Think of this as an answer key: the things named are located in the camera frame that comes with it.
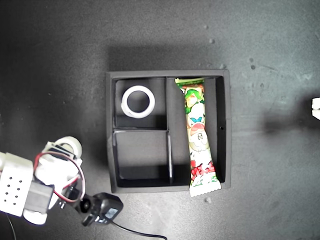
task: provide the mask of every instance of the white object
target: white object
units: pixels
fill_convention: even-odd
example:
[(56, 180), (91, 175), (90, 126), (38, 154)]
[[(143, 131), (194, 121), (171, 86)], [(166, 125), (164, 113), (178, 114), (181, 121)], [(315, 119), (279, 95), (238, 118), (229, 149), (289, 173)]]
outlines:
[(34, 175), (33, 163), (10, 153), (1, 153), (0, 157), (4, 162), (0, 178), (0, 211), (21, 217)]
[(312, 116), (320, 120), (320, 97), (312, 99)]
[(33, 223), (36, 225), (43, 225), (46, 223), (48, 214), (47, 213), (42, 214), (37, 211), (23, 210), (23, 217), (30, 223)]
[[(49, 152), (50, 149), (57, 149), (62, 153), (70, 155), (73, 153), (77, 159), (76, 163), (78, 166), (82, 164), (82, 146), (80, 142), (72, 137), (66, 136), (58, 139), (56, 142), (47, 142), (46, 146), (42, 150), (43, 153)], [(55, 191), (62, 193), (63, 187), (68, 183), (70, 179), (73, 179), (78, 174), (77, 167), (70, 161), (65, 161), (60, 158), (54, 157), (50, 154), (43, 155), (39, 159), (38, 167), (34, 175), (42, 181), (45, 185), (54, 185)], [(49, 209), (51, 209), (59, 197), (55, 194), (52, 195)], [(33, 224), (42, 225), (47, 220), (47, 214), (42, 214), (40, 212), (24, 210), (23, 216), (26, 220)]]
[[(142, 112), (132, 111), (128, 106), (128, 97), (130, 96), (130, 94), (132, 94), (133, 92), (137, 92), (137, 91), (144, 92), (149, 98), (149, 106)], [(127, 115), (128, 117), (135, 118), (135, 119), (142, 119), (142, 118), (145, 118), (151, 114), (151, 112), (155, 108), (155, 104), (156, 104), (155, 96), (149, 90), (149, 88), (147, 88), (145, 86), (141, 86), (141, 85), (136, 85), (136, 86), (132, 86), (132, 87), (128, 88), (125, 91), (125, 93), (123, 94), (121, 108), (122, 108), (123, 113), (125, 115)]]

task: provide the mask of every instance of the roll of tape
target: roll of tape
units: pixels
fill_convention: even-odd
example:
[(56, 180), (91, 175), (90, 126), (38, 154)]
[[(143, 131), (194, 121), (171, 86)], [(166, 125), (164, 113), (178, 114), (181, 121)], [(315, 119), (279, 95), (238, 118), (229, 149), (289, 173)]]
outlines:
[[(130, 94), (132, 94), (133, 92), (137, 92), (137, 91), (144, 92), (149, 98), (149, 106), (142, 112), (132, 111), (128, 106), (128, 97), (130, 96)], [(155, 108), (155, 104), (156, 104), (155, 96), (149, 90), (149, 88), (147, 88), (145, 86), (137, 85), (137, 86), (132, 86), (132, 87), (128, 88), (124, 92), (124, 94), (122, 96), (121, 108), (122, 108), (123, 113), (125, 115), (127, 115), (128, 117), (135, 118), (135, 119), (143, 119), (151, 114), (151, 112)]]

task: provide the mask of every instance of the white robot part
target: white robot part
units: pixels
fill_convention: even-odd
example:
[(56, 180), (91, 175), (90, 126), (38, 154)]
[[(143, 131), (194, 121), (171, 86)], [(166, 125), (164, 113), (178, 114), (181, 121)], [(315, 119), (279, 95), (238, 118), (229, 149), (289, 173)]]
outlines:
[(0, 162), (0, 211), (21, 217), (33, 180), (33, 163), (10, 153), (1, 153)]
[(30, 223), (36, 224), (36, 225), (43, 225), (46, 223), (48, 214), (41, 214), (37, 211), (29, 211), (29, 210), (23, 210), (23, 217)]
[[(76, 156), (76, 163), (79, 166), (82, 164), (82, 160), (80, 159), (82, 155), (82, 146), (76, 138), (67, 136), (57, 140), (56, 142), (48, 142), (42, 152), (49, 152), (52, 149), (57, 149), (66, 154), (73, 153)], [(54, 185), (54, 189), (58, 193), (62, 193), (66, 183), (77, 174), (78, 169), (72, 162), (65, 161), (50, 154), (40, 157), (38, 166), (34, 173), (34, 175), (45, 185)], [(58, 200), (59, 197), (54, 194), (48, 208), (51, 209)], [(37, 225), (44, 224), (47, 219), (47, 214), (41, 214), (40, 212), (29, 210), (24, 210), (23, 216), (29, 222)]]
[(312, 116), (320, 120), (320, 97), (312, 100)]

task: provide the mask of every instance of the black tray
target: black tray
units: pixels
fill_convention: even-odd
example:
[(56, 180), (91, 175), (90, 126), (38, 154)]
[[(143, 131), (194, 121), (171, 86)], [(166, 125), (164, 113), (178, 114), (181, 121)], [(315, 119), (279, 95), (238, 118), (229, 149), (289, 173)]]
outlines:
[[(176, 86), (175, 78), (190, 77), (205, 78), (205, 130), (221, 187), (230, 187), (229, 71), (124, 71), (106, 74), (107, 156), (113, 193), (189, 189), (191, 174), (184, 95)], [(123, 93), (135, 85), (149, 88), (155, 98), (154, 110), (141, 119), (128, 117), (121, 109)]]

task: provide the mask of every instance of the colorful wrapper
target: colorful wrapper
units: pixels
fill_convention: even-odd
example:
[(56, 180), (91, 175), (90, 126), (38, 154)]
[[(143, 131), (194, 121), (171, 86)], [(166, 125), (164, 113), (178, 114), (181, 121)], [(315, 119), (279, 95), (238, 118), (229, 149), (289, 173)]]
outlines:
[(186, 129), (191, 166), (191, 197), (221, 189), (213, 166), (208, 136), (205, 131), (204, 78), (175, 79), (184, 93)]

